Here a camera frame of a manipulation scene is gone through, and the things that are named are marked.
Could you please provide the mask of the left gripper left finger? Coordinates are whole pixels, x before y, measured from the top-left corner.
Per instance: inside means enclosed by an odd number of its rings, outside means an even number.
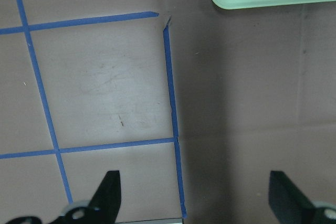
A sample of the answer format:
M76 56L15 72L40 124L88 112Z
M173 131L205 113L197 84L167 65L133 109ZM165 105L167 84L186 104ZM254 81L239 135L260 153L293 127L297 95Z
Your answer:
M91 200L72 205L52 223L115 223L121 206L121 179L118 170L108 171Z

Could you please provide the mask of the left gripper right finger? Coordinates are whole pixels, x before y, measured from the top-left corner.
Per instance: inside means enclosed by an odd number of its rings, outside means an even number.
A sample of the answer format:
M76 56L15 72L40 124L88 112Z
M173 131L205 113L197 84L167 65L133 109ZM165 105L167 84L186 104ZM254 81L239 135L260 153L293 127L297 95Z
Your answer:
M335 205L312 202L283 171L270 172L268 204L279 223L335 223Z

